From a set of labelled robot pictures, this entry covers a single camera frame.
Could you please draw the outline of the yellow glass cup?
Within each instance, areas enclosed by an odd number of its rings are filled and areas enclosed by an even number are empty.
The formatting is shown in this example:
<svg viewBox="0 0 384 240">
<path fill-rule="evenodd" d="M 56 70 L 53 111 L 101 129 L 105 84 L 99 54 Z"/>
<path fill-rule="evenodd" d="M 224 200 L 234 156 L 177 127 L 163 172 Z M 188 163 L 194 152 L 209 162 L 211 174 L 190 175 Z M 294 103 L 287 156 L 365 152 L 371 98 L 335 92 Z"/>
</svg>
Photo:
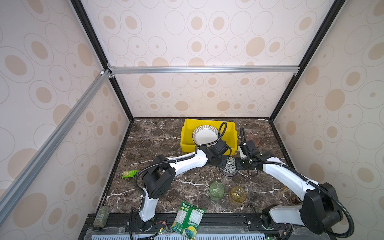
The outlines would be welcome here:
<svg viewBox="0 0 384 240">
<path fill-rule="evenodd" d="M 247 200 L 247 191 L 240 186 L 234 186 L 230 190 L 229 200 L 234 205 L 242 205 Z"/>
</svg>

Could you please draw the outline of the pink glass cup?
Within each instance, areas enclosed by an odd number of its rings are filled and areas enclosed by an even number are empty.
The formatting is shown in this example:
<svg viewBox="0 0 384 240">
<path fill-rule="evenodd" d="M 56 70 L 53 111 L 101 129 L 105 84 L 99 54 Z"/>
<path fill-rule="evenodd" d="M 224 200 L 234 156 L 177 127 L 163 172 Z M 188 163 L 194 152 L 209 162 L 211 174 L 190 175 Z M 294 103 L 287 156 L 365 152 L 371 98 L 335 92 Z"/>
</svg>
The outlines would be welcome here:
<svg viewBox="0 0 384 240">
<path fill-rule="evenodd" d="M 261 139 L 260 139 L 260 137 L 259 137 L 258 135 L 252 135 L 250 138 L 251 138 L 251 140 L 254 142 L 254 144 L 255 144 L 256 146 L 259 145 Z"/>
</svg>

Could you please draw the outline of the green glass cup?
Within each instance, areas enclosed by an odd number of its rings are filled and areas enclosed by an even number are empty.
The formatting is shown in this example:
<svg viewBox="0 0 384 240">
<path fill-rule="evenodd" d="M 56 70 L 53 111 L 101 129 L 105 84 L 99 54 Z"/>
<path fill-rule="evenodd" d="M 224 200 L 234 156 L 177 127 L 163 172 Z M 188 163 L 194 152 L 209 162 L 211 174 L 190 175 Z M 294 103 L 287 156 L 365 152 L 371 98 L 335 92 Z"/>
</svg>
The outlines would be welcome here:
<svg viewBox="0 0 384 240">
<path fill-rule="evenodd" d="M 211 200 L 219 201 L 225 195 L 225 187 L 222 183 L 213 182 L 209 186 L 209 195 Z"/>
</svg>

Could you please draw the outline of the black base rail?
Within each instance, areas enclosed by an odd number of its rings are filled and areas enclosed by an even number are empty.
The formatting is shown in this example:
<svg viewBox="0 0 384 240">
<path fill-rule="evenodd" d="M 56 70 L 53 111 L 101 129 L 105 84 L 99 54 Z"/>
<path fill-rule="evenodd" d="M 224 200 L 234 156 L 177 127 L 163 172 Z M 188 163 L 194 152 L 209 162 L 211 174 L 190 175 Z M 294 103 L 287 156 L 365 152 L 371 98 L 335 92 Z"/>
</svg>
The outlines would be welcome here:
<svg viewBox="0 0 384 240">
<path fill-rule="evenodd" d="M 178 233 L 170 230 L 176 214 L 156 214 L 155 217 L 144 223 L 137 213 L 110 214 L 104 227 L 97 228 L 94 225 L 96 215 L 90 214 L 81 229 L 80 240 L 106 239 L 107 236 L 116 236 L 118 240 L 131 238 L 144 238 L 152 236 L 163 230 L 161 239 L 184 239 Z M 204 214 L 198 229 L 197 239 L 219 240 L 281 240 L 286 238 L 291 231 L 291 240 L 331 240 L 328 234 L 316 235 L 302 226 L 290 224 L 275 224 L 271 229 L 265 228 L 255 213 L 206 213 Z"/>
</svg>

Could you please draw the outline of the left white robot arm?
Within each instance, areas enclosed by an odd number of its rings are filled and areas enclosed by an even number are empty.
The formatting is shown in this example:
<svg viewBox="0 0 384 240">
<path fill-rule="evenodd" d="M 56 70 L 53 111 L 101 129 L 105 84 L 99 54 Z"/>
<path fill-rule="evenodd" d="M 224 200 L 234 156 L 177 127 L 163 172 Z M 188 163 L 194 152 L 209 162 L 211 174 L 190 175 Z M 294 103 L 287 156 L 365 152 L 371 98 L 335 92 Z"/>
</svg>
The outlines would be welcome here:
<svg viewBox="0 0 384 240">
<path fill-rule="evenodd" d="M 223 140 L 212 145 L 198 145 L 189 154 L 166 158 L 157 156 L 151 165 L 138 172 L 134 178 L 134 186 L 141 193 L 141 205 L 138 214 L 143 222 L 151 220 L 156 214 L 159 198 L 165 195 L 175 177 L 189 170 L 211 165 L 224 168 L 232 149 Z"/>
</svg>

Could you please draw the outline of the small bottle at base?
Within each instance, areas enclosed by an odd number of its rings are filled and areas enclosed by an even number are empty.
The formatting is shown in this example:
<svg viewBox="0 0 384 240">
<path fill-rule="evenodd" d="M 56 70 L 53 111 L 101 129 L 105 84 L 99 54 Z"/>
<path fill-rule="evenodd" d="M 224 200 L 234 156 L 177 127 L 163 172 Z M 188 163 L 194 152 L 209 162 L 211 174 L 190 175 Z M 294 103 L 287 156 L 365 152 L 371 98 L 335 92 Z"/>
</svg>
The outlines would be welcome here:
<svg viewBox="0 0 384 240">
<path fill-rule="evenodd" d="M 107 224 L 111 208 L 108 206 L 101 206 L 95 217 L 93 226 L 94 228 L 102 229 Z"/>
</svg>

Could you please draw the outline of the horizontal aluminium frame bar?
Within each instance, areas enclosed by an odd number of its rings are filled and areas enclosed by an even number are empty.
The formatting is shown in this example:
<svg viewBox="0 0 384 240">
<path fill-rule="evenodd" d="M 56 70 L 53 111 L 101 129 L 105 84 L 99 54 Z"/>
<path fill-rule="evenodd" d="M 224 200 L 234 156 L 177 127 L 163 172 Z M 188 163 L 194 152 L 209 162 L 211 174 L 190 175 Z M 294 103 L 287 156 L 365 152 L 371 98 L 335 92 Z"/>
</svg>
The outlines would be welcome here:
<svg viewBox="0 0 384 240">
<path fill-rule="evenodd" d="M 300 66 L 194 66 L 194 67 L 111 67 L 116 74 L 224 74 L 224 73 L 297 73 Z"/>
</svg>

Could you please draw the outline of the yellow plastic bin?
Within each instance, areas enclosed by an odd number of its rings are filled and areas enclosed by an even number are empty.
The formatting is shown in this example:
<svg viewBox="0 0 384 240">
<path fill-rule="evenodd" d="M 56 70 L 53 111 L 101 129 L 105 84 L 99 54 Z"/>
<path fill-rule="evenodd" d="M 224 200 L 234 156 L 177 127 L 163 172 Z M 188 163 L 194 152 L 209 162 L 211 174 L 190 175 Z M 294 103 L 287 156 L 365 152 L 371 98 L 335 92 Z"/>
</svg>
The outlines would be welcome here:
<svg viewBox="0 0 384 240">
<path fill-rule="evenodd" d="M 193 140 L 193 132 L 201 126 L 211 126 L 213 131 L 216 132 L 215 136 L 218 138 L 218 130 L 223 121 L 209 121 L 209 120 L 194 120 L 186 119 L 181 131 L 181 148 L 185 153 L 190 153 L 195 150 L 196 143 Z M 222 140 L 231 148 L 231 151 L 226 151 L 225 155 L 234 156 L 237 151 L 238 133 L 235 128 L 235 123 L 227 122 L 227 129 L 222 137 Z"/>
</svg>

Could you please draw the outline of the small green packet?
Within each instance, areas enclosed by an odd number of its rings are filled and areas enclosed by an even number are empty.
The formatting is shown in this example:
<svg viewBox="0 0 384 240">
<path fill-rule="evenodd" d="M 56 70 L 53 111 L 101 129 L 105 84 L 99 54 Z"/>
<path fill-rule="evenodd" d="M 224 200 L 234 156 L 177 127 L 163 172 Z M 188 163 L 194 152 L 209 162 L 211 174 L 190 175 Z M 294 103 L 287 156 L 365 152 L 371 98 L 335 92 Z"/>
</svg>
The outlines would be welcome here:
<svg viewBox="0 0 384 240">
<path fill-rule="evenodd" d="M 137 174 L 137 170 L 123 171 L 122 179 L 134 178 Z"/>
</svg>

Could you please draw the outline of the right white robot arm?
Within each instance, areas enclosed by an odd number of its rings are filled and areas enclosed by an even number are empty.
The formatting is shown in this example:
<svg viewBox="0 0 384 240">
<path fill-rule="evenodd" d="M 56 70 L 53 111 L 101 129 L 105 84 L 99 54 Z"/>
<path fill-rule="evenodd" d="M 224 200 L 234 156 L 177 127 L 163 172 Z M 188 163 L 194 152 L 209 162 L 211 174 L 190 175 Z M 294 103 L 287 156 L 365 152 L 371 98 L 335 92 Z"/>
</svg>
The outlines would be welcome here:
<svg viewBox="0 0 384 240">
<path fill-rule="evenodd" d="M 263 209 L 265 228 L 272 224 L 304 226 L 312 233 L 348 238 L 355 232 L 352 215 L 339 201 L 336 189 L 320 184 L 284 164 L 269 152 L 260 152 L 253 141 L 241 140 L 238 170 L 260 170 L 288 187 L 302 202 L 299 206 L 272 205 Z"/>
</svg>

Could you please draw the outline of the green snack bag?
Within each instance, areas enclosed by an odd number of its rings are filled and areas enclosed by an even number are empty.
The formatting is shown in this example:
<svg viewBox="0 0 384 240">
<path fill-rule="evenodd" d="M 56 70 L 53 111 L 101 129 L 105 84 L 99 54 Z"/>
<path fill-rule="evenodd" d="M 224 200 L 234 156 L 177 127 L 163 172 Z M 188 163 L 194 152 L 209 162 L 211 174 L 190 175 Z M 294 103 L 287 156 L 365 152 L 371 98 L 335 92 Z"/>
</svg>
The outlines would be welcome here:
<svg viewBox="0 0 384 240">
<path fill-rule="evenodd" d="M 182 202 L 171 229 L 190 240 L 195 240 L 206 209 Z"/>
</svg>

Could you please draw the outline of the left aluminium frame bar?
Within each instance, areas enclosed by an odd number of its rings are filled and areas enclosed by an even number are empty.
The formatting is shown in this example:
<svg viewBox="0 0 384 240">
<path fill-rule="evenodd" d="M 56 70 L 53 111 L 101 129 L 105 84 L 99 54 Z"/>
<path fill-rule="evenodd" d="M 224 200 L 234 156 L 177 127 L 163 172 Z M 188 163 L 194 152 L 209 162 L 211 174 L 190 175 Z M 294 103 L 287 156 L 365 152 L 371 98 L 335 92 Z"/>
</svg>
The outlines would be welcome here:
<svg viewBox="0 0 384 240">
<path fill-rule="evenodd" d="M 36 152 L 33 158 L 23 168 L 17 178 L 13 181 L 1 198 L 1 224 L 5 222 L 10 213 L 16 207 L 22 196 L 36 179 L 42 168 L 58 148 L 69 130 L 76 123 L 80 115 L 93 99 L 102 84 L 111 75 L 111 70 L 105 69 L 90 85 L 83 96 L 70 109 L 58 127 L 53 131 L 50 137 L 45 141 L 42 147 Z"/>
</svg>

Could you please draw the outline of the black floral pattern bowl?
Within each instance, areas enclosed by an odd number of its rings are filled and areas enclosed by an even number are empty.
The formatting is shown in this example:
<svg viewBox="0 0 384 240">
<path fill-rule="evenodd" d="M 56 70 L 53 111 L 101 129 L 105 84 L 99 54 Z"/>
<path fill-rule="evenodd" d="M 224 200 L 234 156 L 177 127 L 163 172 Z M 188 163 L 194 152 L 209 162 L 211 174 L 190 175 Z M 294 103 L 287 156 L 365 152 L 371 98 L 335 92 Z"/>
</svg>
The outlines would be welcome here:
<svg viewBox="0 0 384 240">
<path fill-rule="evenodd" d="M 236 160 L 232 157 L 228 157 L 225 167 L 220 169 L 220 172 L 226 177 L 236 176 L 239 172 L 239 170 L 236 168 Z"/>
</svg>

